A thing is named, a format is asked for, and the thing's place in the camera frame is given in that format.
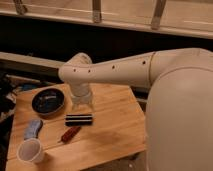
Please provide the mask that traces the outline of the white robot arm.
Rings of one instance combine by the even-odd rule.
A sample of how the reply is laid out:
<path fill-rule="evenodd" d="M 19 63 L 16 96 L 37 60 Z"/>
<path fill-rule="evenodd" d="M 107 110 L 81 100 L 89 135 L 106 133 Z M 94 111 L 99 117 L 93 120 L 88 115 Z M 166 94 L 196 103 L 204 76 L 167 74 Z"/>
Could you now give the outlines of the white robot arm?
<path fill-rule="evenodd" d="M 213 52 L 184 48 L 94 64 L 78 53 L 62 65 L 75 104 L 92 83 L 145 88 L 147 171 L 213 171 Z"/>

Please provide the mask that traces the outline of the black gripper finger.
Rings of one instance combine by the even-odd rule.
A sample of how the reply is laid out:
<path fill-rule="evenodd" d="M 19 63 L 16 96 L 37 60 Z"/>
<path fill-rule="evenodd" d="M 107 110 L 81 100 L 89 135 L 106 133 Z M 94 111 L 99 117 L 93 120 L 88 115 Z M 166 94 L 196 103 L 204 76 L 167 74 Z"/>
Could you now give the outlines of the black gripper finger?
<path fill-rule="evenodd" d="M 91 114 L 66 115 L 66 119 L 92 119 Z"/>
<path fill-rule="evenodd" d="M 68 120 L 65 122 L 66 126 L 84 126 L 84 125 L 92 125 L 92 120 Z"/>

